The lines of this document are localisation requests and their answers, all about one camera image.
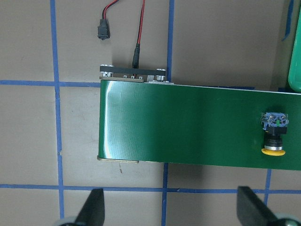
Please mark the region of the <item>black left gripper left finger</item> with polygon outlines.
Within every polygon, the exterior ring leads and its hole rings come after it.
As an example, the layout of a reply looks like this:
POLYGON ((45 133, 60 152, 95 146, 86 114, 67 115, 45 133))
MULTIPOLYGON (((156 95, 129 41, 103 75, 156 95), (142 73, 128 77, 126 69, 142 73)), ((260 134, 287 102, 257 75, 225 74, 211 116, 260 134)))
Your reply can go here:
POLYGON ((93 189, 72 226, 103 226, 105 220, 103 189, 93 189))

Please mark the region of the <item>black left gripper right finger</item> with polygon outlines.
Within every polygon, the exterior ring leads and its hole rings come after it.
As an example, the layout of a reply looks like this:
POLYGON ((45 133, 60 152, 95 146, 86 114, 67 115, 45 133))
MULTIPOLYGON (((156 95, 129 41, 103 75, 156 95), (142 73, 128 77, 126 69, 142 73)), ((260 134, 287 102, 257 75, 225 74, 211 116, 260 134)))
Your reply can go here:
POLYGON ((247 186, 237 188, 237 218, 242 226, 271 226, 278 221, 275 214, 247 186))

